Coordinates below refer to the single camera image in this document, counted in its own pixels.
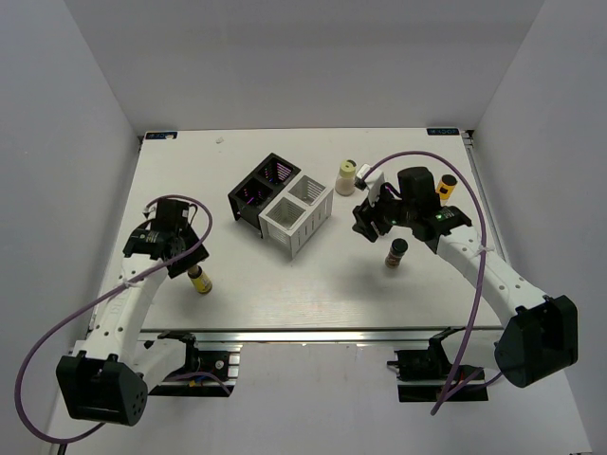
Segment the amber bottle orange cap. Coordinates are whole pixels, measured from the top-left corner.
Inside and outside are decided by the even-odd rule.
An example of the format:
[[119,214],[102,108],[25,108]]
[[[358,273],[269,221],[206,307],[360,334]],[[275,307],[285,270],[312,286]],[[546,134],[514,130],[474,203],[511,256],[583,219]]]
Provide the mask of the amber bottle orange cap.
[[446,205],[457,186],[458,180],[452,174],[443,174],[436,186],[436,193],[439,196],[440,203]]

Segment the white bottle yellow cap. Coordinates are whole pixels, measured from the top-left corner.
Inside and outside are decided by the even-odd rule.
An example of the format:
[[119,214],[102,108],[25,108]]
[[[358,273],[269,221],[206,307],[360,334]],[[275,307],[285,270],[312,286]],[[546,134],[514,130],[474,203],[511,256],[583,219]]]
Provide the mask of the white bottle yellow cap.
[[335,192],[341,196],[350,196],[355,192],[357,164],[352,159],[341,162],[336,177]]

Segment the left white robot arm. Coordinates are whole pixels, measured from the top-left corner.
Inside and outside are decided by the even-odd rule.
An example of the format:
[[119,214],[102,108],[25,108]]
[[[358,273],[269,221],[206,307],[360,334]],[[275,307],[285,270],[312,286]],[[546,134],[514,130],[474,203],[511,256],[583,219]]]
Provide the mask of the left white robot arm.
[[68,414],[76,420],[133,426],[156,386],[176,374],[195,375],[200,354],[188,333],[165,332],[144,348],[138,337],[159,287],[186,275],[200,294],[212,289],[201,264],[209,252],[192,227],[201,204],[169,195],[149,203],[145,222],[122,251],[118,291],[79,351],[65,355],[56,376]]

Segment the right blue table sticker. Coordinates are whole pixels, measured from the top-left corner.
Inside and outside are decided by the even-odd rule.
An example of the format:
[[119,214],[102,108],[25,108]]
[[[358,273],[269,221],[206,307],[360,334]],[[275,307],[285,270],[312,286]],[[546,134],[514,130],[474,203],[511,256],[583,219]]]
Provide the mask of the right blue table sticker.
[[426,129],[426,132],[429,136],[437,136],[437,137],[441,137],[441,136],[459,136],[460,135],[460,131],[458,128],[437,128],[437,127],[430,127]]

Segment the yellow bottle gold cap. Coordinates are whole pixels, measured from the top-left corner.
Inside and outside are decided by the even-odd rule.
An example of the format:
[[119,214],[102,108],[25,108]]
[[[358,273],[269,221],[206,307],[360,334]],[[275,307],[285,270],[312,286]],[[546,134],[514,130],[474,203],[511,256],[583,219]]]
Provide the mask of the yellow bottle gold cap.
[[212,290],[212,281],[200,265],[189,268],[187,275],[197,293],[205,295]]

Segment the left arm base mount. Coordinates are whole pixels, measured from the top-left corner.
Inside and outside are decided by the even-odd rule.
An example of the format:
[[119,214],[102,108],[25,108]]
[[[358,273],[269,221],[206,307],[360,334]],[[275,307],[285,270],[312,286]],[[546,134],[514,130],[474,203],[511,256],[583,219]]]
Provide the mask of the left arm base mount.
[[200,340],[194,333],[165,331],[146,340],[146,351],[160,342],[176,341],[185,348],[182,364],[150,389],[151,396],[228,397],[238,377],[240,348]]

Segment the white two-slot organizer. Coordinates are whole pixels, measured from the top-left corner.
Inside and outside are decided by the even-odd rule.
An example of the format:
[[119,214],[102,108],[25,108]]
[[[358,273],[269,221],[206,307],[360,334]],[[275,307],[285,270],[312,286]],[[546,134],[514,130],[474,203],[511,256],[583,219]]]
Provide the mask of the white two-slot organizer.
[[296,175],[261,211],[262,237],[295,258],[331,216],[333,194],[310,176]]

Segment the aluminium table front rail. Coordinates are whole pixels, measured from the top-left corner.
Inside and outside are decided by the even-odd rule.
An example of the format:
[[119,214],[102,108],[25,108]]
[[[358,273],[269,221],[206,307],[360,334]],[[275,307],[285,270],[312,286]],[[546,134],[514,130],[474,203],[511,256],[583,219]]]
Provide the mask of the aluminium table front rail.
[[380,328],[369,330],[206,330],[191,331],[202,343],[309,343],[309,342],[406,342],[426,340],[446,331],[447,327]]

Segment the left blue table sticker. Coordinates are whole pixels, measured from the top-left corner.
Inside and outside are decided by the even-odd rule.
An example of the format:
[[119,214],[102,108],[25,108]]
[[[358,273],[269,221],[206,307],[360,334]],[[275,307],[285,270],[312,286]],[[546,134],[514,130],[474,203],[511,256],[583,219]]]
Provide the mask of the left blue table sticker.
[[178,135],[177,131],[165,131],[165,132],[147,132],[144,136],[145,140],[173,140]]

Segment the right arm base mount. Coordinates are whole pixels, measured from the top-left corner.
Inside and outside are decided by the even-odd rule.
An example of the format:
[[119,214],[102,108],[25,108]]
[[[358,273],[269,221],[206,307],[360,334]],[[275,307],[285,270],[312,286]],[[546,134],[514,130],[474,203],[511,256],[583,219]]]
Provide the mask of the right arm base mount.
[[[396,376],[400,403],[434,403],[439,397],[451,370],[444,355],[431,349],[395,351],[395,358],[386,367]],[[485,372],[481,370],[449,402],[487,402]]]

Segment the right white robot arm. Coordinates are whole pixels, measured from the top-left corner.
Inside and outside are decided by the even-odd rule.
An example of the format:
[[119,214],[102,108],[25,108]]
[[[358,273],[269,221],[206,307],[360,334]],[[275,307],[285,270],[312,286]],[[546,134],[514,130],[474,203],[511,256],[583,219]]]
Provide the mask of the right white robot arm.
[[416,240],[480,287],[503,332],[494,341],[471,339],[467,353],[488,360],[518,388],[574,365],[579,359],[575,303],[566,296],[548,296],[483,246],[470,218],[441,203],[427,168],[402,170],[397,179],[393,187],[383,171],[362,166],[356,185],[367,195],[353,210],[353,230],[375,242],[394,227],[409,228]]

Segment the black two-slot organizer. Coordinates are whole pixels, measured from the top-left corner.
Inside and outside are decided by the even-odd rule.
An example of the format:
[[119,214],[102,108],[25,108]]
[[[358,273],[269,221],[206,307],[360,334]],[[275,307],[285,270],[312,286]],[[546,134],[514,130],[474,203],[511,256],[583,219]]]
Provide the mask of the black two-slot organizer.
[[274,153],[264,158],[229,194],[235,221],[244,220],[263,236],[260,214],[301,169]]

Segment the blue table sticker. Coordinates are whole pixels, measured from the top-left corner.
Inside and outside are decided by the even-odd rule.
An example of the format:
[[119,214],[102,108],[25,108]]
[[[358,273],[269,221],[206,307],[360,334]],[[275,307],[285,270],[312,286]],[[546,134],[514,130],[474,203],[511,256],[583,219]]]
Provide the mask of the blue table sticker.
[[178,135],[177,131],[165,131],[165,132],[147,132],[144,136],[145,140],[173,140]]
[[437,127],[430,127],[426,129],[426,132],[429,136],[437,136],[437,137],[441,137],[441,136],[459,136],[460,135],[460,131],[458,128],[437,128]]

